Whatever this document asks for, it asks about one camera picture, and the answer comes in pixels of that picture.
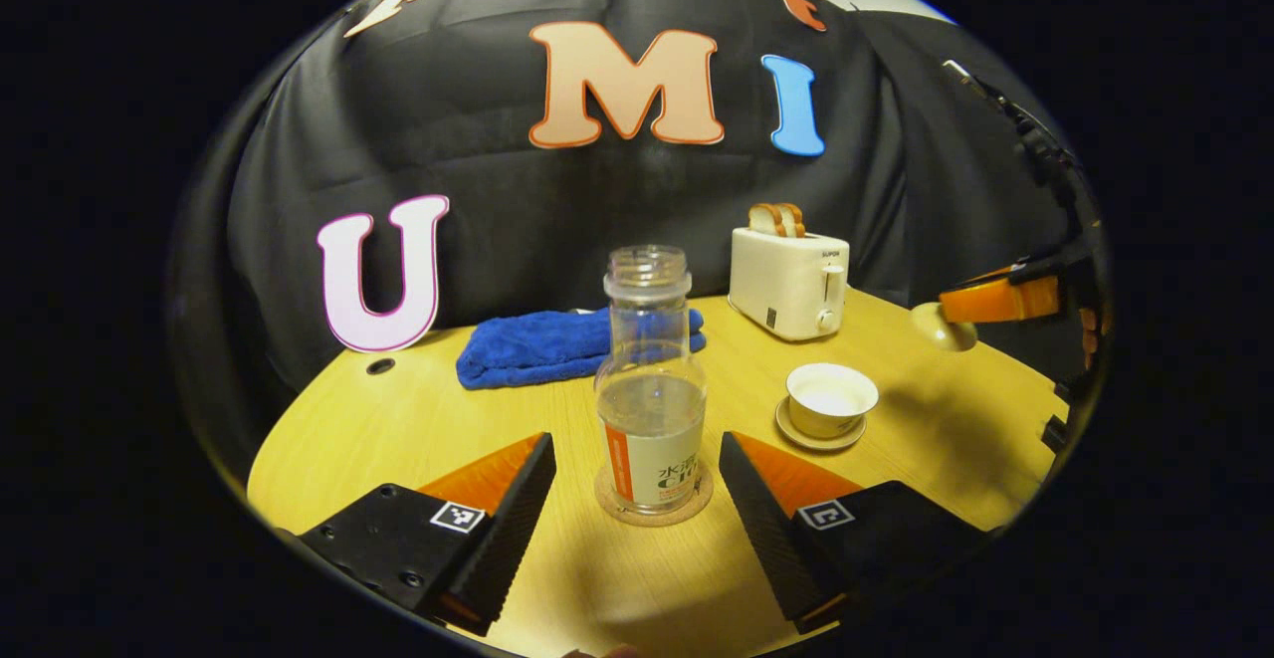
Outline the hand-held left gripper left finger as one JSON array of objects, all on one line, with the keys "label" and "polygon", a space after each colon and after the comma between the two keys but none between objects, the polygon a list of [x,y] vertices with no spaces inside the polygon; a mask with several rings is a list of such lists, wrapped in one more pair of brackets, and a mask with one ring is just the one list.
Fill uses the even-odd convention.
[{"label": "hand-held left gripper left finger", "polygon": [[375,487],[299,542],[404,610],[484,636],[554,476],[553,437],[533,434],[419,488]]}]

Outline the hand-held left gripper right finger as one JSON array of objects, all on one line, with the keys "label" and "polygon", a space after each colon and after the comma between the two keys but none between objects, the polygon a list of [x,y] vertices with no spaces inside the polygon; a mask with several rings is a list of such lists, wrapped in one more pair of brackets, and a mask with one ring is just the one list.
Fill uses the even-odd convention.
[{"label": "hand-held left gripper right finger", "polygon": [[721,437],[719,468],[800,634],[896,603],[991,537],[905,482],[862,487],[741,432]]}]

